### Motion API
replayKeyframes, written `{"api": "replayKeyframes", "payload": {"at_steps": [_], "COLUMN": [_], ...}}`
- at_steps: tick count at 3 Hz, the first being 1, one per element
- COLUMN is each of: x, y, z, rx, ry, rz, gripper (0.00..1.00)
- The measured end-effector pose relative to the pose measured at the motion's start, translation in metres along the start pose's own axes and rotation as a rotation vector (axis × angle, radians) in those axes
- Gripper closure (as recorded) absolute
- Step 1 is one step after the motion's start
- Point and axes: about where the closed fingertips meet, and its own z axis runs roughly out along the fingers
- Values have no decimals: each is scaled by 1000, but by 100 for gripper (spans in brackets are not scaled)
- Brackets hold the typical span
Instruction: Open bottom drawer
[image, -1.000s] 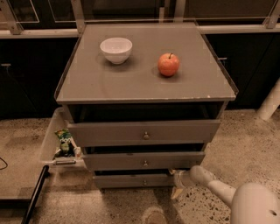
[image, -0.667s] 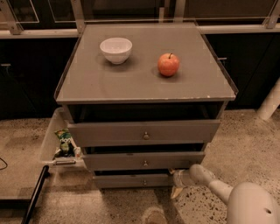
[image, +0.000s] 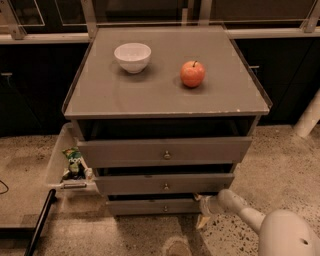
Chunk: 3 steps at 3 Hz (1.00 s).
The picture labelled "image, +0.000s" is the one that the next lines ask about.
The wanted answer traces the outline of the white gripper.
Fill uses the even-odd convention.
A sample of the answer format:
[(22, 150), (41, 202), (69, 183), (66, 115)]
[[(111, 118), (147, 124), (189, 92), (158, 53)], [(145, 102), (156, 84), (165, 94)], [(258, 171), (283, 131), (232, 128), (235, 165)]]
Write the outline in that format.
[(202, 196), (201, 194), (194, 193), (194, 199), (200, 201), (201, 213), (197, 218), (197, 229), (202, 229), (211, 219), (210, 216), (223, 212), (217, 196)]

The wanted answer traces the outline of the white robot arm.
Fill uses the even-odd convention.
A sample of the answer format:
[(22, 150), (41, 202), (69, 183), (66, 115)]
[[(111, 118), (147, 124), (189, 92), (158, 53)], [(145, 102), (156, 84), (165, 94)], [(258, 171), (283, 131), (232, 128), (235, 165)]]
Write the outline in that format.
[(233, 213), (258, 235), (259, 256), (320, 256), (320, 238), (294, 212), (277, 209), (264, 214), (230, 189), (222, 189), (215, 196), (194, 197), (200, 209), (197, 229), (203, 228), (216, 213)]

